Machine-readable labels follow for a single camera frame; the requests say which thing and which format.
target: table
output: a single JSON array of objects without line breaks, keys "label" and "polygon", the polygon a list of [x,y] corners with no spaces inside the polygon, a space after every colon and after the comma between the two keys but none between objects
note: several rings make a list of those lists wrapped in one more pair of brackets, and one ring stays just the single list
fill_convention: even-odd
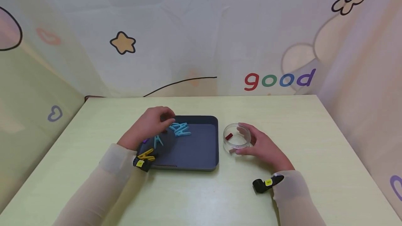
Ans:
[{"label": "table", "polygon": [[269,170],[223,150],[223,130],[235,122],[265,131],[288,155],[327,225],[401,224],[317,96],[241,96],[89,99],[0,215],[0,225],[51,225],[109,144],[158,105],[177,115],[218,118],[219,167],[151,170],[130,179],[104,225],[277,225],[270,194],[252,188]]}]

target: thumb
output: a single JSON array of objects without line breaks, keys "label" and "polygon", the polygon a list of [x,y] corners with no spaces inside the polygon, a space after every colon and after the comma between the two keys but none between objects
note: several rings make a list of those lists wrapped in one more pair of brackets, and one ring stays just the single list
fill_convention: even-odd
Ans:
[{"label": "thumb", "polygon": [[171,118],[169,120],[165,120],[164,122],[162,122],[162,127],[163,129],[167,129],[170,125],[172,125],[172,123],[174,123],[175,119]]},{"label": "thumb", "polygon": [[255,155],[254,147],[246,147],[236,150],[236,155]]}]

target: clear plastic container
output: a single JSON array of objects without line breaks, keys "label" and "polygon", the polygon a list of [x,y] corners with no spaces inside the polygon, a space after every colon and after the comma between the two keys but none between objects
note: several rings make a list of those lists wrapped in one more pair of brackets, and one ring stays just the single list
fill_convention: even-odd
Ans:
[{"label": "clear plastic container", "polygon": [[251,142],[250,131],[239,123],[232,123],[224,130],[224,149],[235,155],[237,149],[248,147]]}]

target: sheer sleeve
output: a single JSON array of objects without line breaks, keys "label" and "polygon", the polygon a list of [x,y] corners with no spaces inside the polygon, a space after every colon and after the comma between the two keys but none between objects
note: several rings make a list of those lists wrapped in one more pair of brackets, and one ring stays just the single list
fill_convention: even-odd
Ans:
[{"label": "sheer sleeve", "polygon": [[61,210],[53,226],[100,226],[130,178],[136,154],[112,144]]},{"label": "sheer sleeve", "polygon": [[273,187],[281,226],[325,226],[313,204],[306,181],[299,171],[280,171],[285,178]]}]

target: hand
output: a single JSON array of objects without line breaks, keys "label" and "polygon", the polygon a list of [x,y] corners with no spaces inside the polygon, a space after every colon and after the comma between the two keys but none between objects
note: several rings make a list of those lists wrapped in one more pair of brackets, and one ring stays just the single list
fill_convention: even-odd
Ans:
[{"label": "hand", "polygon": [[275,173],[294,170],[292,163],[277,145],[263,132],[247,123],[239,123],[251,133],[252,147],[236,150],[237,155],[254,155],[274,168]]},{"label": "hand", "polygon": [[160,134],[174,123],[174,117],[175,114],[169,107],[148,108],[117,144],[126,149],[137,150],[143,140]]}]

